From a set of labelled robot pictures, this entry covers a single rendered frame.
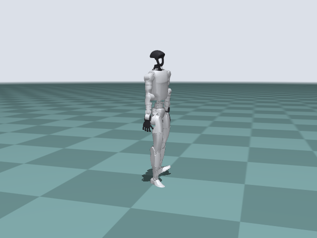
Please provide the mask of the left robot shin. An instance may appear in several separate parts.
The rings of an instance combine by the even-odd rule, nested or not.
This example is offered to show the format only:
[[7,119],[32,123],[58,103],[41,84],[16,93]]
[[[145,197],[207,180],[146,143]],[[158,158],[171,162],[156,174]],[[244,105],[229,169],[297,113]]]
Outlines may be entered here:
[[[161,152],[160,152],[160,166],[162,165],[162,161],[164,158],[164,152],[165,152],[165,146],[161,149]],[[161,169],[161,167],[159,168],[159,170],[160,169]]]

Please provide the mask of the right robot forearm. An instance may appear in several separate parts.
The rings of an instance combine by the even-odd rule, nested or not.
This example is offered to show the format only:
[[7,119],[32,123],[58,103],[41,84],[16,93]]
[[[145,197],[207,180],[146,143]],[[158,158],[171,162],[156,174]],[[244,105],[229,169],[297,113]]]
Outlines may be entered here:
[[149,120],[150,115],[152,114],[152,102],[150,102],[151,96],[149,94],[146,95],[145,98],[145,105],[146,105],[146,111],[145,111],[145,119]]

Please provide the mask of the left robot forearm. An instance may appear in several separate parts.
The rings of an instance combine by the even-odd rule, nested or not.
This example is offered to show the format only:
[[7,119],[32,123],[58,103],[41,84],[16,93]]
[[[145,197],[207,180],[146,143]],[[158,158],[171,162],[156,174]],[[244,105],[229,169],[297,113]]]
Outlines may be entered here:
[[169,94],[169,95],[167,96],[167,99],[164,100],[165,111],[167,111],[167,110],[168,110],[168,107],[170,107],[170,95],[171,95],[171,94]]

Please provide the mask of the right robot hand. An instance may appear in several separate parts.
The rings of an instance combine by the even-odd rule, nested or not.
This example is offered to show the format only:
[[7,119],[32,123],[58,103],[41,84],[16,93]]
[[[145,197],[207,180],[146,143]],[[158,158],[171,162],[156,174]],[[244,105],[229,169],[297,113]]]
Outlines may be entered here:
[[150,121],[151,121],[151,116],[150,116],[149,120],[144,119],[144,121],[145,121],[145,122],[143,123],[143,130],[145,129],[145,131],[151,132],[150,127],[151,127],[152,129],[154,129],[154,128],[151,126],[151,123],[150,123]]

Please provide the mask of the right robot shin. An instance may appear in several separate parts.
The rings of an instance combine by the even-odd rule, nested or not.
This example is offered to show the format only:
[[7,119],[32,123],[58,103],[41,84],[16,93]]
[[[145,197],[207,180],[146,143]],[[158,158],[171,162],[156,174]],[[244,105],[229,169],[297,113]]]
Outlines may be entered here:
[[158,180],[159,177],[159,168],[160,168],[160,150],[157,151],[157,153],[154,150],[154,147],[150,148],[150,160],[151,160],[151,166],[153,169],[153,180]]

